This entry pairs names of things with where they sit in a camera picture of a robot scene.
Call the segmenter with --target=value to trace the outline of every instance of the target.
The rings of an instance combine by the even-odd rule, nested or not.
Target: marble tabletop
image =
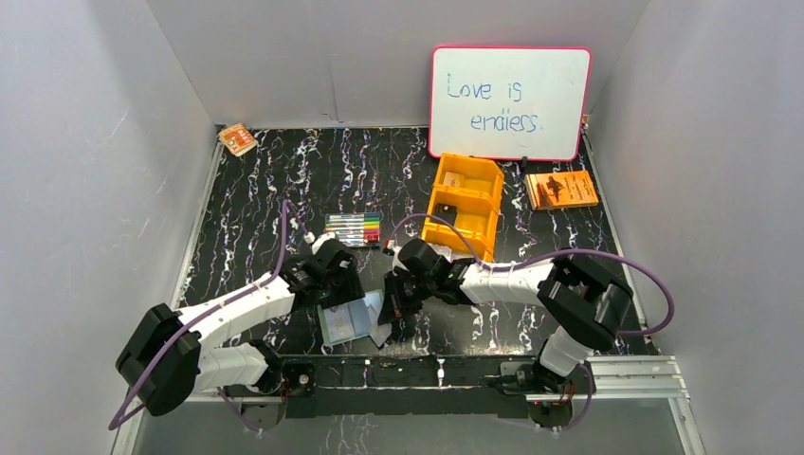
[[[290,200],[305,225],[320,234],[326,213],[382,213],[381,238],[406,215],[427,210],[438,160],[428,154],[428,130],[419,128],[254,130],[259,149],[220,158],[180,306],[237,289],[273,269],[279,255],[280,208]],[[592,170],[581,141],[572,162],[530,163],[539,172]],[[495,260],[518,261],[573,246],[617,252],[608,216],[592,208],[533,211],[523,174],[502,163],[505,183]],[[407,224],[398,240],[418,236],[422,221]],[[293,228],[288,249],[304,252]],[[391,258],[356,250],[366,292],[382,289]],[[602,263],[623,276],[618,264]],[[424,309],[393,325],[377,349],[370,338],[323,346],[315,309],[256,325],[225,343],[263,339],[281,355],[534,355],[556,322],[537,306],[493,302],[449,306],[426,300]],[[624,330],[639,328],[630,309]],[[655,354],[641,337],[618,339],[609,354]]]

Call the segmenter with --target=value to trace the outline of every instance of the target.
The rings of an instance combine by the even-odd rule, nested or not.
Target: metal frame
[[[594,152],[585,133],[583,134],[583,140],[589,152],[592,171],[597,175],[597,168],[594,164]],[[202,195],[203,204],[192,225],[190,239],[172,295],[172,308],[177,306],[179,297],[181,296],[181,291],[184,286],[187,271],[192,262],[192,255],[195,252],[195,246],[198,242],[199,231],[204,221],[207,203],[210,200],[212,186],[215,176],[217,175],[223,151],[223,144],[217,141],[214,153],[212,154],[210,173],[207,176],[204,193]],[[603,191],[600,192],[600,199],[607,214],[611,213]],[[609,225],[612,229],[614,244],[618,251],[622,251],[622,246],[611,218],[609,218]],[[628,284],[633,288],[633,279],[627,267],[625,267],[625,275]],[[636,295],[634,295],[633,302],[639,322],[645,327],[645,315]],[[704,446],[689,408],[689,394],[686,389],[686,384],[681,376],[674,355],[600,355],[590,357],[589,362],[592,364],[594,380],[597,386],[597,392],[593,395],[593,399],[666,398],[670,405],[685,453],[693,455],[704,454]],[[526,398],[531,401],[556,400],[554,395],[546,394],[530,394],[527,395]],[[194,393],[186,401],[223,404],[218,393],[214,391]],[[242,404],[280,405],[282,400],[274,396],[253,396],[238,398],[236,402]],[[139,401],[135,400],[130,410],[138,403]],[[115,444],[112,448],[112,455],[129,455],[133,452],[141,422],[142,414],[139,414],[120,427]]]

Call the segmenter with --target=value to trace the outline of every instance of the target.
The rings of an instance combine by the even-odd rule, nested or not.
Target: book cover
[[[525,182],[534,210],[589,207],[599,202],[589,171],[532,173]]]

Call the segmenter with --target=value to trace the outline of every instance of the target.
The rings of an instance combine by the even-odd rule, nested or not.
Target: whiteboard
[[[581,47],[436,47],[430,154],[575,158],[591,65]]]

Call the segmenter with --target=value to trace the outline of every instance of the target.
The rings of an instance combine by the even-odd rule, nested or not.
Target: yellow storage tray
[[[441,155],[428,213],[436,206],[456,208],[454,226],[469,240],[484,261],[494,260],[497,221],[503,198],[504,174],[494,161],[458,155]],[[468,253],[464,242],[449,227],[427,220],[422,239],[453,251]]]

